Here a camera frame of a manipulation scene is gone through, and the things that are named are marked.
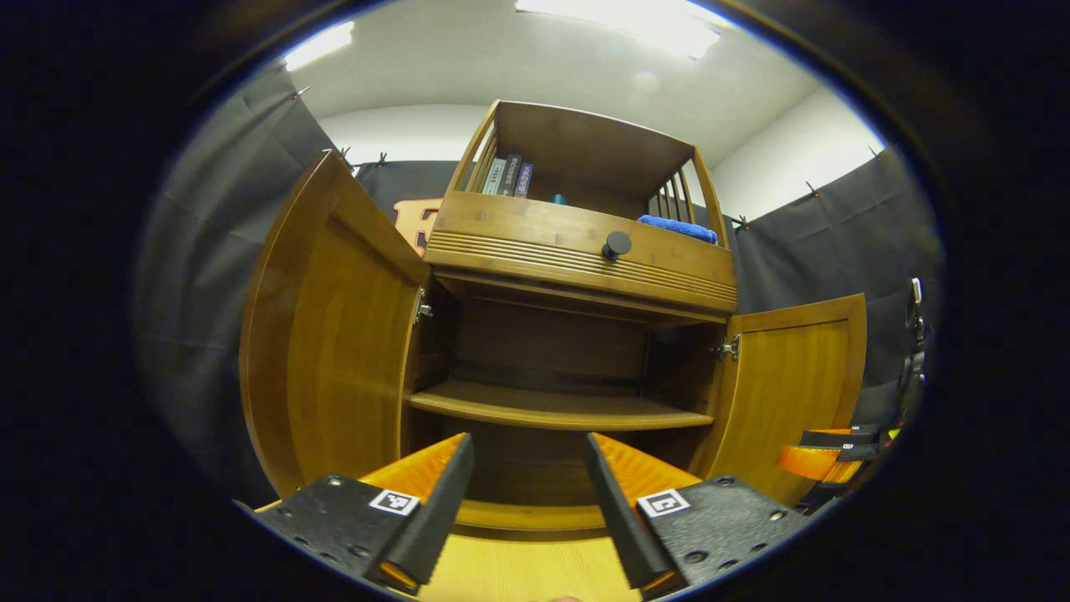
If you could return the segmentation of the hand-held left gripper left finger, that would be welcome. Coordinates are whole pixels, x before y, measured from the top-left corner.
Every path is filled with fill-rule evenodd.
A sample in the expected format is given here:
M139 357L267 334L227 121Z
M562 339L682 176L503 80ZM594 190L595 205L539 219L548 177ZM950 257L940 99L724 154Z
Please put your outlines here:
M261 509L236 506L345 578L414 597L435 572L474 460L461 433L356 479L330 473Z

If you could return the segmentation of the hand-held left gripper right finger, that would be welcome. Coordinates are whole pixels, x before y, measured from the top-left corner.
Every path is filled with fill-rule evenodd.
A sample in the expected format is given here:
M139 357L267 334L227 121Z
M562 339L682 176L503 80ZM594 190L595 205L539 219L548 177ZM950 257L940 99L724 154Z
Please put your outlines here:
M600 433L586 469L625 578L642 597L729 595L807 526L740 477L702 479Z

